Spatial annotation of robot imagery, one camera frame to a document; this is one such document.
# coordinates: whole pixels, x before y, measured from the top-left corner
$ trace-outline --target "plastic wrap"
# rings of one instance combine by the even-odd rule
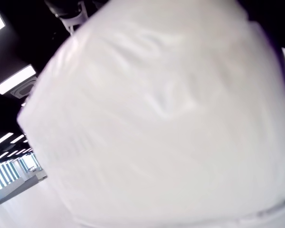
[[[79,228],[47,180],[0,205],[0,228]]]
[[[235,1],[110,2],[19,124],[83,227],[285,227],[285,85]]]

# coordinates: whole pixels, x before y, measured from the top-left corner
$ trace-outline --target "air conditioning vent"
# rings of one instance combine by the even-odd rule
[[[14,90],[11,91],[10,94],[19,99],[28,96],[34,84],[36,83],[36,80],[36,77],[31,78],[25,83],[22,83],[21,85],[17,86]]]

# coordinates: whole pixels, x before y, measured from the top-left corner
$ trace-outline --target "white plastic bag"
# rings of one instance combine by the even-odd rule
[[[110,2],[19,123],[87,227],[202,227],[285,201],[285,85],[233,0]]]

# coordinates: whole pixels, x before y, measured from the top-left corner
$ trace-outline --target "white fabric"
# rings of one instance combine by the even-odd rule
[[[285,85],[233,0],[112,1],[19,123],[81,226],[226,227],[285,200]]]
[[[0,205],[0,228],[79,228],[44,180]]]

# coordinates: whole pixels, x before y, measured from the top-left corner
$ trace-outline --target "white wall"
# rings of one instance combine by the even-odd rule
[[[41,171],[37,171],[36,172],[36,176],[38,178],[38,180],[41,180],[42,178],[44,178],[46,176],[46,172],[44,170],[41,170]]]
[[[19,173],[19,176],[24,180],[27,181],[29,178],[31,178],[31,175],[28,175],[25,170],[22,168],[22,165],[20,164],[20,162],[18,160],[13,161],[13,164],[15,166],[15,169],[17,170],[17,172]]]
[[[22,178],[16,179],[14,182],[8,184],[0,190],[0,200],[9,195],[12,191],[24,183]]]

